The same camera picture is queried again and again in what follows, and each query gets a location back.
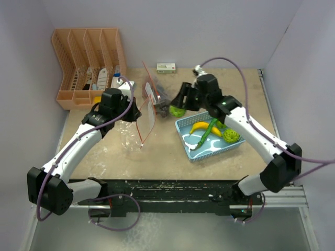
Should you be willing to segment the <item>yellow-green custard apple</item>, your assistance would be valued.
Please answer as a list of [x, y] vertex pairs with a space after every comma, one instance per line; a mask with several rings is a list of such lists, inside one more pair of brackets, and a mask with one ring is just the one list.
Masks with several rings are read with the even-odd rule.
[[224, 141], [229, 144], [238, 142], [239, 137], [240, 137], [239, 133], [233, 129], [226, 129], [222, 135], [222, 138], [224, 139]]

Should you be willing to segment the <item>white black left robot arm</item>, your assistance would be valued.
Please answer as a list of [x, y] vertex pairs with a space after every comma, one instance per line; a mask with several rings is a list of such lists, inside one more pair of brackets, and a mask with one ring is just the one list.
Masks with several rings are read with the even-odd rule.
[[135, 122], [141, 116], [133, 94], [116, 88], [106, 89], [100, 102], [93, 105], [76, 133], [59, 153], [40, 168], [27, 173], [28, 199], [50, 213], [62, 215], [74, 202], [91, 200], [102, 205], [108, 198], [108, 184], [97, 178], [70, 183], [81, 160], [102, 140], [115, 122]]

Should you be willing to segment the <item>white bottle in organizer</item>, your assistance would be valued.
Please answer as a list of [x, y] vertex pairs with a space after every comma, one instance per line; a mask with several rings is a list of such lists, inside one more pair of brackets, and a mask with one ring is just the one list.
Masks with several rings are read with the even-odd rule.
[[98, 79], [97, 79], [97, 89], [98, 90], [104, 90], [106, 87], [106, 83], [107, 83], [107, 70], [106, 68], [103, 68], [100, 70], [99, 75], [98, 75]]

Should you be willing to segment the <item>green chili pepper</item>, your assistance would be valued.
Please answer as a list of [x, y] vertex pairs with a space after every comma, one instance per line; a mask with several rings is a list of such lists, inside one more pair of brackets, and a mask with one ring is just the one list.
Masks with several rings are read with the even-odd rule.
[[216, 124], [218, 120], [216, 118], [213, 118], [209, 124], [209, 126], [207, 127], [205, 133], [202, 135], [200, 141], [197, 143], [196, 147], [193, 149], [193, 151], [199, 149], [204, 142], [206, 141], [207, 137], [209, 136], [209, 134], [211, 133], [212, 128], [214, 127], [214, 125]]

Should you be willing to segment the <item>light blue plastic basket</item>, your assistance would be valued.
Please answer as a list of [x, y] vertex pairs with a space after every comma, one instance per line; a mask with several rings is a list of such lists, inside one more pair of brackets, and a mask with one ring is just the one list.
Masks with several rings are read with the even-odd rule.
[[175, 122], [176, 130], [190, 162], [200, 161], [213, 155], [238, 148], [245, 142], [242, 137], [239, 137], [236, 142], [228, 143], [223, 137], [210, 133], [204, 144], [199, 149], [195, 150], [194, 148], [197, 146], [197, 143], [201, 140], [201, 137], [206, 130], [199, 129], [191, 132], [193, 124], [197, 122], [210, 123], [211, 120], [212, 117], [207, 112], [201, 112], [192, 116], [180, 118]]

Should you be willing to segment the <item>yellow banana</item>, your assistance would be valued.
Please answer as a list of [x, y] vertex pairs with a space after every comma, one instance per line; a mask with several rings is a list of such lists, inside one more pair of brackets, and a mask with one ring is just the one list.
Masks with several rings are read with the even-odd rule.
[[[199, 129], [204, 129], [204, 130], [207, 130], [209, 129], [209, 126], [210, 124], [207, 123], [207, 122], [197, 122], [195, 124], [192, 125], [192, 128], [190, 130], [190, 134], [192, 134], [193, 132], [195, 132], [196, 130], [199, 130]], [[210, 130], [210, 132], [218, 137], [222, 137], [222, 132], [216, 127], [216, 126], [213, 126]]]

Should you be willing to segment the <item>aluminium rail frame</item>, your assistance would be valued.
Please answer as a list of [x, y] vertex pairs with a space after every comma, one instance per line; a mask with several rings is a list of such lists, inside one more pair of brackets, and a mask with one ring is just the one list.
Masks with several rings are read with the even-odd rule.
[[[292, 104], [292, 101], [285, 100], [288, 93], [284, 91], [284, 87], [275, 86], [275, 84], [279, 83], [279, 80], [287, 80], [288, 78], [280, 77], [278, 74], [275, 74], [274, 70], [269, 68], [260, 69], [259, 75], [264, 89], [265, 98], [270, 109], [270, 115], [273, 120], [275, 132], [282, 140], [293, 143], [295, 140], [291, 140], [289, 138], [292, 136], [290, 128], [285, 128], [286, 126], [290, 127], [293, 125], [292, 122], [289, 122], [289, 119], [293, 116], [287, 114], [290, 111], [289, 105]], [[298, 202], [297, 198], [293, 201], [292, 206], [299, 209], [300, 218], [303, 223], [303, 232], [307, 237], [308, 247], [306, 249], [320, 250], [311, 222], [306, 195], [303, 194], [303, 202], [301, 203]]]

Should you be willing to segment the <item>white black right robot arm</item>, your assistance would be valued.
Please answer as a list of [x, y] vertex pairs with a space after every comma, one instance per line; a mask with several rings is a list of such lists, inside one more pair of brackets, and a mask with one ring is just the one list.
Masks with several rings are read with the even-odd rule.
[[301, 147], [280, 140], [250, 117], [241, 102], [224, 96], [212, 74], [199, 75], [192, 84], [183, 82], [171, 104], [190, 111], [206, 109], [211, 117], [242, 136], [264, 160], [262, 172], [248, 175], [235, 185], [232, 196], [237, 204], [246, 204], [257, 192], [279, 192], [301, 173]]

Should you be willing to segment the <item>yellow block in organizer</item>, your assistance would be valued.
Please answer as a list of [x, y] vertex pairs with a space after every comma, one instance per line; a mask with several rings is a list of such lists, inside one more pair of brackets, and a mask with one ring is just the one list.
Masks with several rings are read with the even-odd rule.
[[94, 103], [96, 104], [101, 102], [101, 98], [102, 98], [101, 96], [94, 97]]

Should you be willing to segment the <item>black metal base frame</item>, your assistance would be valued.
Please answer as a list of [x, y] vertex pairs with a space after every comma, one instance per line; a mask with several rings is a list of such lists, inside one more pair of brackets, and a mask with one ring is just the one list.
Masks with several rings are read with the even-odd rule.
[[263, 203], [259, 192], [238, 194], [234, 180], [122, 180], [105, 179], [102, 201], [85, 199], [78, 204], [97, 210], [94, 216], [122, 217], [142, 213], [212, 213], [238, 218], [252, 216], [252, 206]]

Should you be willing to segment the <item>orange plastic file organizer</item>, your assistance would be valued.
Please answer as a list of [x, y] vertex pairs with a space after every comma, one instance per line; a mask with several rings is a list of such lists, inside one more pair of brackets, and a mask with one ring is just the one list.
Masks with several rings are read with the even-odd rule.
[[56, 29], [52, 45], [63, 71], [57, 102], [65, 110], [88, 109], [103, 88], [94, 89], [102, 70], [105, 87], [112, 83], [116, 67], [127, 71], [126, 57], [118, 28]]

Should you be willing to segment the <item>green custard apple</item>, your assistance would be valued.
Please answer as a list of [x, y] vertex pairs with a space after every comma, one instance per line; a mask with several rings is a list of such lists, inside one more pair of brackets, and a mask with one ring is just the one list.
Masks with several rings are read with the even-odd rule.
[[175, 118], [181, 118], [186, 114], [186, 109], [170, 105], [169, 113]]
[[224, 123], [221, 123], [220, 121], [216, 121], [216, 127], [219, 129], [225, 129], [227, 126]]

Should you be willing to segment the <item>white blue box in organizer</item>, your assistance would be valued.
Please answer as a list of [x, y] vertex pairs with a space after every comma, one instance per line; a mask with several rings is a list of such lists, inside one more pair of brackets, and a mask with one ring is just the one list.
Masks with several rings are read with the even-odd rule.
[[121, 76], [121, 70], [120, 70], [120, 66], [116, 65], [115, 66], [115, 71], [111, 80], [111, 88], [119, 88], [120, 84], [119, 84], [119, 77]]

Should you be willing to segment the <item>small green white box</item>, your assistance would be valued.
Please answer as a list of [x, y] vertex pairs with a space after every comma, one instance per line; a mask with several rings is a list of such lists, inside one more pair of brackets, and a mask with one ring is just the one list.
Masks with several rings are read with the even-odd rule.
[[174, 74], [176, 72], [175, 63], [157, 63], [158, 74]]

